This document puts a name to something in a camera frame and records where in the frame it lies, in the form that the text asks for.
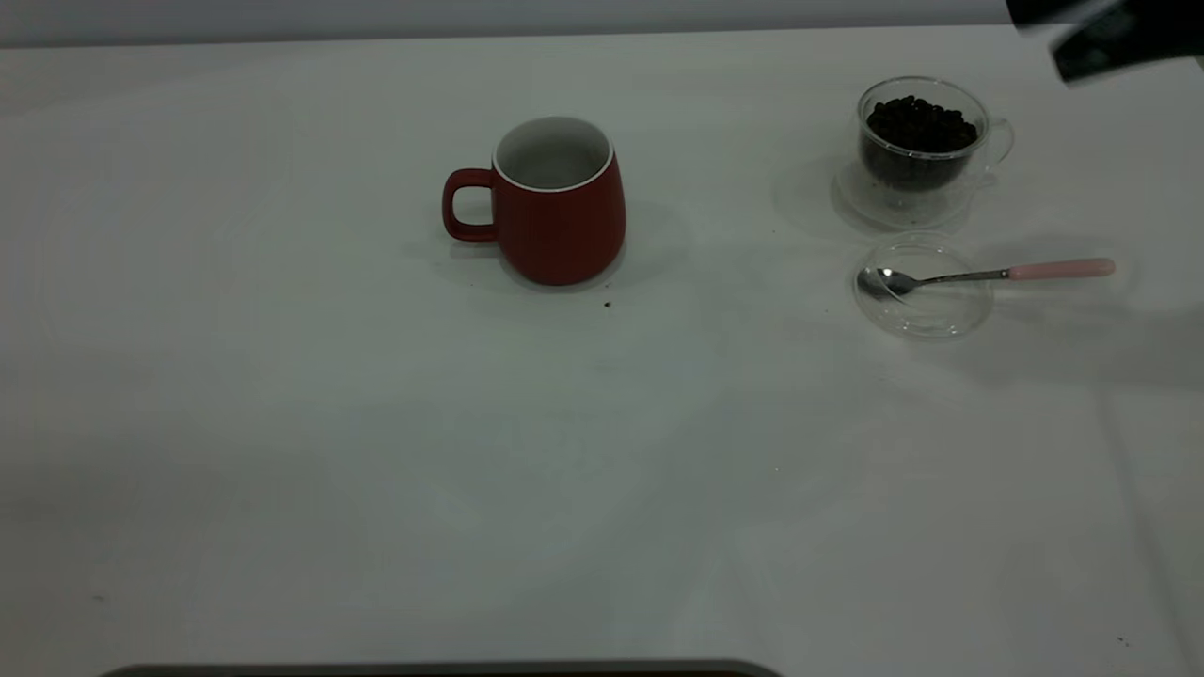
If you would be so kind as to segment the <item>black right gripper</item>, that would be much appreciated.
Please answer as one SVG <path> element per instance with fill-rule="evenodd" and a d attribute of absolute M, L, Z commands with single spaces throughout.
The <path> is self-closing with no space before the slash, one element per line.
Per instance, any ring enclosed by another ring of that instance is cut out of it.
<path fill-rule="evenodd" d="M 1007 16 L 1016 29 L 1079 27 L 1051 51 L 1066 83 L 1203 55 L 1202 1 L 1007 1 Z"/>

